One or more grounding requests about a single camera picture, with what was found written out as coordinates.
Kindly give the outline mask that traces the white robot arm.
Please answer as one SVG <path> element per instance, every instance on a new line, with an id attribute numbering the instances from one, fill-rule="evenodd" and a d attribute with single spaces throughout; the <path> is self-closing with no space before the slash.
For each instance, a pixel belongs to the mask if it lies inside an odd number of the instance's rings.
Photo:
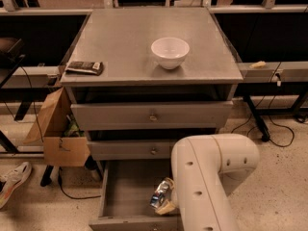
<path id="1" fill-rule="evenodd" d="M 170 178 L 153 193 L 158 215 L 180 211 L 184 231 L 240 231 L 227 195 L 257 167 L 259 149 L 239 134 L 190 136 L 171 151 Z"/>

